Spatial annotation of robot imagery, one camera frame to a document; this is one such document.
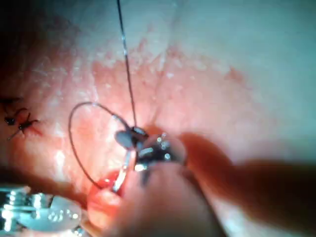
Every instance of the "blood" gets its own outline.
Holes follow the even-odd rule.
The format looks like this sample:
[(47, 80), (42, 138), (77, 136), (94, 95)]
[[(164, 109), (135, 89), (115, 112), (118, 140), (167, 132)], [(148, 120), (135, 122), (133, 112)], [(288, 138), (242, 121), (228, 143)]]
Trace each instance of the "blood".
[(88, 209), (94, 209), (105, 212), (109, 216), (115, 215), (118, 209), (118, 203), (114, 200), (115, 196), (120, 198), (118, 194), (109, 194), (115, 180), (119, 175), (119, 170), (113, 170), (102, 177), (97, 184), (103, 189), (100, 190), (96, 186), (92, 186), (87, 197)]

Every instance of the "surgical suture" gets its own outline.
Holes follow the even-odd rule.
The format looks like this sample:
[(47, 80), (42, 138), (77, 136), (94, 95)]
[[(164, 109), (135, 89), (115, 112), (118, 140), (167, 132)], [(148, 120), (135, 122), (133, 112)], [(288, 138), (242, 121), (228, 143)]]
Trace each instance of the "surgical suture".
[(102, 108), (103, 110), (107, 111), (109, 114), (111, 114), (111, 116), (113, 118), (115, 118), (116, 120), (118, 120), (119, 122), (121, 122), (124, 126), (125, 130), (121, 130), (118, 131), (115, 134), (115, 140), (121, 145), (123, 146), (126, 150), (127, 150), (127, 154), (125, 156), (125, 162), (119, 172), (118, 178), (113, 186), (113, 191), (117, 191), (120, 188), (121, 183), (123, 182), (125, 176), (126, 176), (126, 172), (127, 172), (127, 168), (129, 166), (129, 160), (130, 160), (130, 153), (132, 150), (136, 151), (136, 155), (137, 155), (137, 149), (142, 147), (142, 143), (148, 138), (147, 133), (137, 127), (137, 121), (136, 121), (136, 112), (135, 112), (135, 102), (134, 102), (134, 96), (133, 96), (133, 91), (132, 91), (132, 85), (131, 85), (131, 74), (130, 74), (130, 69), (129, 69), (129, 61), (128, 61), (128, 53), (127, 53), (127, 45), (126, 45), (126, 37), (125, 37), (125, 32), (124, 32), (124, 27), (123, 27), (123, 19), (122, 19), (122, 12), (121, 12), (121, 6), (120, 6), (120, 0), (117, 0), (117, 7), (118, 7), (118, 18), (119, 18), (119, 26), (120, 26), (120, 31), (121, 31), (121, 39), (122, 39), (122, 43), (123, 43), (123, 49), (124, 49), (124, 58), (125, 58), (125, 66), (126, 66), (126, 76), (127, 76), (127, 82), (128, 82), (128, 90), (129, 90), (129, 95), (130, 95), (130, 102), (131, 102), (131, 106), (132, 106), (132, 111), (133, 111), (133, 119), (134, 119), (134, 126), (130, 127), (127, 122), (120, 117), (119, 115), (115, 114), (114, 112), (110, 111), (107, 107), (99, 104), (99, 103), (95, 103), (95, 102), (83, 102), (83, 103), (79, 103), (77, 104), (71, 111), (70, 116), (69, 116), (69, 123), (68, 123), (68, 133), (69, 133), (69, 138), (70, 138), (70, 142), (71, 142), (71, 146), (72, 146), (72, 150), (74, 152), (75, 158), (79, 164), (79, 166), (81, 167), (81, 169), (83, 170), (84, 174), (86, 175), (86, 177), (88, 178), (88, 180), (96, 187), (98, 187), (99, 189), (101, 189), (102, 187), (100, 187), (92, 178), (91, 176), (88, 174), (88, 172), (86, 171), (86, 169), (84, 168), (84, 166), (82, 165), (77, 151), (75, 149), (74, 146), (74, 142), (73, 142), (73, 138), (72, 138), (72, 133), (71, 133), (71, 126), (72, 126), (72, 117), (74, 115), (74, 112), (76, 109), (78, 109), (80, 106), (84, 106), (84, 105), (93, 105), (93, 106), (98, 106), (100, 108)]
[(20, 108), (14, 113), (14, 115), (4, 117), (4, 121), (6, 121), (6, 123), (9, 126), (13, 126), (13, 125), (15, 125), (16, 117), (19, 115), (19, 113), (21, 113), (22, 111), (26, 111), (26, 110), (28, 110), (28, 109), (27, 108)]
[(18, 130), (15, 133), (13, 133), (10, 137), (8, 137), (8, 140), (11, 140), (20, 131), (24, 133), (25, 129), (30, 127), (34, 122), (39, 122), (39, 120), (37, 120), (37, 119), (30, 121), (30, 116), (31, 116), (31, 113), (28, 114), (27, 119), (23, 123), (19, 124)]

